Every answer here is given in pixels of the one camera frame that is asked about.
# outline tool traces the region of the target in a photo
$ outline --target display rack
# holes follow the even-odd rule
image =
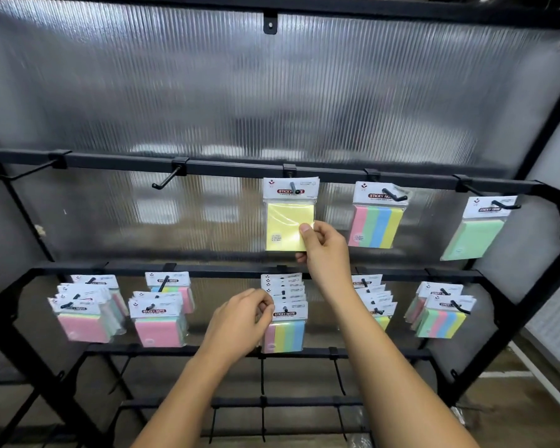
[[[560,10],[538,11],[534,9],[514,9],[498,6],[473,6],[468,4],[401,2],[391,0],[83,0],[108,3],[142,3],[196,9],[221,9],[230,11],[248,11],[263,13],[262,34],[274,35],[278,32],[278,15],[299,14],[315,16],[338,16],[376,20],[438,21],[466,24],[481,24],[513,28],[536,28],[560,30]],[[74,434],[80,443],[89,448],[112,447],[113,434],[118,416],[124,410],[132,410],[140,423],[146,418],[142,409],[156,408],[162,397],[152,399],[135,399],[131,388],[124,380],[124,370],[134,358],[144,356],[191,356],[196,346],[178,349],[146,349],[137,345],[89,345],[68,371],[65,377],[54,375],[43,359],[29,342],[15,328],[18,300],[24,286],[41,275],[58,275],[63,280],[71,273],[113,273],[117,276],[143,276],[146,271],[189,271],[191,277],[199,278],[259,278],[262,273],[304,272],[302,268],[293,268],[281,264],[236,263],[230,266],[208,264],[139,264],[112,260],[103,263],[88,262],[54,262],[54,258],[43,240],[38,235],[31,217],[19,198],[12,182],[27,176],[54,168],[67,172],[72,168],[92,168],[97,170],[163,172],[169,176],[161,183],[154,183],[154,191],[165,187],[172,179],[182,179],[186,175],[215,175],[261,179],[263,177],[310,177],[318,176],[321,182],[354,183],[360,180],[388,181],[409,188],[426,188],[452,190],[455,192],[478,192],[538,196],[554,203],[560,213],[560,190],[539,181],[524,180],[531,167],[536,163],[541,151],[548,143],[560,123],[560,97],[553,106],[544,126],[530,147],[515,180],[486,177],[492,175],[488,170],[474,170],[468,166],[450,165],[400,165],[400,164],[366,164],[339,167],[335,164],[310,166],[310,164],[271,164],[257,161],[203,160],[190,157],[172,156],[136,156],[120,154],[96,154],[74,152],[63,145],[63,149],[54,151],[16,150],[0,148],[0,180],[3,181],[10,197],[35,240],[44,252],[48,263],[38,264],[15,280],[0,293],[0,350],[12,365],[20,371],[26,381],[34,387],[31,396],[41,395],[58,414],[66,430]],[[30,165],[33,169],[18,175],[11,175],[5,165]],[[439,269],[373,269],[356,267],[356,273],[382,273],[385,281],[419,282],[443,281],[457,284],[476,283],[490,295],[494,308],[495,333],[473,357],[462,371],[443,371],[434,359],[432,352],[425,348],[425,342],[418,349],[404,349],[403,355],[411,362],[426,361],[435,372],[437,392],[448,406],[458,402],[465,391],[481,372],[494,360],[541,306],[560,286],[560,254],[538,278],[529,292],[519,303],[513,303],[493,283],[476,270],[443,271]],[[104,359],[113,374],[113,384],[120,388],[125,401],[117,409],[112,424],[106,431],[97,428],[92,419],[76,402],[76,379],[83,363],[88,357],[99,356]],[[337,433],[368,432],[369,428],[345,428],[342,425],[340,409],[343,406],[359,406],[358,397],[349,397],[344,391],[336,360],[347,358],[343,349],[304,349],[303,352],[291,354],[262,354],[256,350],[249,354],[261,360],[261,396],[248,399],[214,399],[212,428],[205,434],[209,437],[224,435],[265,435],[264,410],[275,406],[329,406],[335,407],[341,420]],[[126,357],[122,370],[118,370],[112,357]],[[337,381],[341,395],[316,398],[267,397],[264,390],[264,361],[267,358],[327,358],[334,362]],[[216,413],[227,407],[261,408],[261,430],[243,432],[216,432]]]

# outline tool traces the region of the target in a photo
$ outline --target green sticky note strip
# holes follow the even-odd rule
[[[440,259],[454,261],[482,257],[502,226],[502,220],[463,221]]]

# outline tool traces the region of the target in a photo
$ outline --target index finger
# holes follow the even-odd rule
[[[274,300],[270,294],[265,292],[263,289],[256,289],[248,296],[245,296],[244,299],[248,299],[250,302],[253,303],[254,306],[259,305],[261,302],[265,303],[266,306],[272,305]]]
[[[315,220],[314,222],[314,231],[321,233],[326,239],[341,236],[341,234],[336,231],[332,225],[326,222],[319,222],[318,220]]]

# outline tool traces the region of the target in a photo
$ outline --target yellow sticky note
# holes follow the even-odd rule
[[[305,251],[299,225],[314,225],[313,204],[268,203],[266,250]]]

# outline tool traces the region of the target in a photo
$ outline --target person's right hand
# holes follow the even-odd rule
[[[307,262],[311,278],[326,299],[353,288],[349,247],[344,237],[325,222],[306,223],[299,226],[307,253],[297,253],[297,262]]]

